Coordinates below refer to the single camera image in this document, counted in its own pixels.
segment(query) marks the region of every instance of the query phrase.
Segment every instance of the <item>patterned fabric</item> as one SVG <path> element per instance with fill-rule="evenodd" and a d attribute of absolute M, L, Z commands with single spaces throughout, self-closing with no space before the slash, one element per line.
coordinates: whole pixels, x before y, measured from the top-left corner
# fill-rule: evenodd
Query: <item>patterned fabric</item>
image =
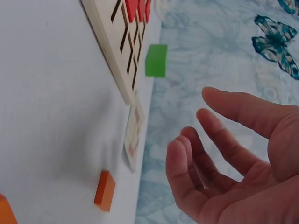
<path fill-rule="evenodd" d="M 252 44 L 258 54 L 270 62 L 276 62 L 282 71 L 299 79 L 299 71 L 292 56 L 286 49 L 288 42 L 297 35 L 297 31 L 281 22 L 274 22 L 267 16 L 257 15 L 254 23 L 265 33 L 266 37 L 252 38 Z"/>
<path fill-rule="evenodd" d="M 196 120 L 207 107 L 204 86 L 244 91 L 280 104 L 299 102 L 299 81 L 255 52 L 252 37 L 264 33 L 254 23 L 257 15 L 299 31 L 299 17 L 285 12 L 277 0 L 169 0 L 161 43 L 169 45 L 166 79 L 156 79 L 149 115 L 137 224 L 194 223 L 175 205 L 165 174 L 168 143 L 185 126 L 195 127 L 219 170 L 236 180 L 242 176 L 221 157 Z M 288 51 L 299 63 L 299 39 Z M 267 140 L 240 124 L 220 119 L 247 149 L 264 160 Z"/>

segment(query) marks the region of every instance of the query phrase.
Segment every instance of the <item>orange wooden piece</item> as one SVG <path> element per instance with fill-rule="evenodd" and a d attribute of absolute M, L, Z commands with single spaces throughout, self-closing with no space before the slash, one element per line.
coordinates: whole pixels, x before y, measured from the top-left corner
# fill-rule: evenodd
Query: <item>orange wooden piece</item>
<path fill-rule="evenodd" d="M 7 199 L 0 195 L 0 223 L 1 224 L 18 224 L 14 213 L 10 208 Z"/>
<path fill-rule="evenodd" d="M 94 203 L 103 211 L 110 211 L 115 189 L 115 181 L 110 172 L 103 170 L 101 173 Z"/>

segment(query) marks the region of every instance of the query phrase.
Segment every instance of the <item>green wooden piece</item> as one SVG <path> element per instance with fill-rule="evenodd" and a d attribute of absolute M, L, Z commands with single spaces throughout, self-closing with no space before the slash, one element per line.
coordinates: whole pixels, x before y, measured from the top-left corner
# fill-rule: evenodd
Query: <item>green wooden piece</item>
<path fill-rule="evenodd" d="M 165 44 L 152 44 L 145 59 L 145 75 L 148 77 L 166 77 L 167 50 Z"/>

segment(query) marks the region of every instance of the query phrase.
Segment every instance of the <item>palm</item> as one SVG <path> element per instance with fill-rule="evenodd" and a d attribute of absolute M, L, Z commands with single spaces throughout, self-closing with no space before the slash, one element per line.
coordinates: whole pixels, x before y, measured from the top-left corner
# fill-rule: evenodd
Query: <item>palm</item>
<path fill-rule="evenodd" d="M 179 208 L 201 224 L 299 221 L 298 108 L 244 94 L 212 89 L 206 92 L 204 99 L 216 112 L 269 139 L 270 163 L 243 148 L 211 112 L 199 110 L 197 117 L 204 130 L 224 159 L 244 178 L 236 182 L 221 174 L 196 130 L 184 128 L 181 136 L 170 143 L 166 161 L 168 180 Z"/>

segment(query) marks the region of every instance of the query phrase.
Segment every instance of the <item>wooden tile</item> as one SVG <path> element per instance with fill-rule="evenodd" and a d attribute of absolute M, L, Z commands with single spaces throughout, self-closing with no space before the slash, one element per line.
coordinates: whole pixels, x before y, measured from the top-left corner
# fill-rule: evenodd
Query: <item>wooden tile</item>
<path fill-rule="evenodd" d="M 103 211 L 109 212 L 113 200 L 115 181 L 107 170 L 102 171 L 94 203 Z"/>
<path fill-rule="evenodd" d="M 7 199 L 0 195 L 0 223 L 1 224 L 17 224 L 13 211 Z"/>
<path fill-rule="evenodd" d="M 143 21 L 144 12 L 145 12 L 145 0 L 139 0 L 138 3 L 139 22 Z"/>
<path fill-rule="evenodd" d="M 126 5 L 127 5 L 129 22 L 133 22 L 137 12 L 138 0 L 126 0 Z"/>

